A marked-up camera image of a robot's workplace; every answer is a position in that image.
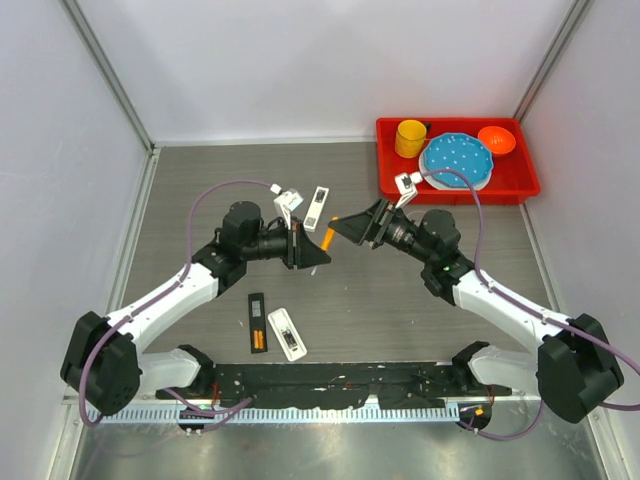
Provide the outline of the orange handled screwdriver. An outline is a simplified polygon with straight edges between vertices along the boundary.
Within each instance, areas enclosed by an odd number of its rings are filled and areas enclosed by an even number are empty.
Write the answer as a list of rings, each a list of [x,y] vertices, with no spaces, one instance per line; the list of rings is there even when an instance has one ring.
[[[337,216],[334,216],[334,217],[332,218],[332,220],[337,220],[337,219],[338,219],[338,217],[337,217]],[[327,253],[327,252],[329,251],[329,248],[330,248],[331,243],[332,243],[332,241],[333,241],[334,235],[335,235],[335,231],[334,231],[332,228],[327,228],[327,231],[326,231],[326,233],[325,233],[325,235],[324,235],[323,241],[322,241],[322,243],[321,243],[321,245],[320,245],[320,248],[321,248],[325,253]],[[311,276],[315,276],[315,274],[316,274],[316,272],[317,272],[317,269],[318,269],[318,266],[315,266],[315,267],[312,269],[312,271],[311,271]]]

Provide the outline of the slim white remote control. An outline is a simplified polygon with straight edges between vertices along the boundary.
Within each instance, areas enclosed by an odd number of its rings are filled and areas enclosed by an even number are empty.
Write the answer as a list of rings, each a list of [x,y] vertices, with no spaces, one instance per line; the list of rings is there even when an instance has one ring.
[[[328,188],[322,186],[316,187],[303,222],[304,229],[307,232],[314,232],[316,230],[324,210],[328,194]]]

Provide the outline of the wide white remote control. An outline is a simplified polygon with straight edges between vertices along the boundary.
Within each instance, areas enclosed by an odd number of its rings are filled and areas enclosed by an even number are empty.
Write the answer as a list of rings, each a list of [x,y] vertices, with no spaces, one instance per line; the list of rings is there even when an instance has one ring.
[[[289,362],[298,361],[307,355],[306,346],[285,308],[269,313],[267,320]]]

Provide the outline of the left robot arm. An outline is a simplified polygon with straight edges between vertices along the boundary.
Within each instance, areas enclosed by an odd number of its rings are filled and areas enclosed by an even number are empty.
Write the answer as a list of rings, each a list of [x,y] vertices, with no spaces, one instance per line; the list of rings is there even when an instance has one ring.
[[[234,286],[251,261],[279,259],[290,270],[330,263],[297,218],[264,222],[259,206],[236,202],[212,241],[192,254],[163,285],[106,316],[93,311],[76,323],[60,376],[100,415],[124,409],[139,394],[175,389],[193,399],[211,394],[213,361],[191,345],[149,354],[170,326]]]

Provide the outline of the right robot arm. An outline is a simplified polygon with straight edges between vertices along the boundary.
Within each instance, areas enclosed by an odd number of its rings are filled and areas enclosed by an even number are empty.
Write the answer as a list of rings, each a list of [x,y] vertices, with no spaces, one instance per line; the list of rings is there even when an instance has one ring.
[[[329,226],[356,245],[388,245],[418,260],[433,296],[482,317],[525,348],[506,352],[480,343],[469,350],[468,360],[451,371],[460,393],[498,385],[536,394],[556,416],[577,424],[623,385],[600,322],[548,310],[492,279],[459,250],[461,234],[450,212],[432,209],[412,221],[379,200]]]

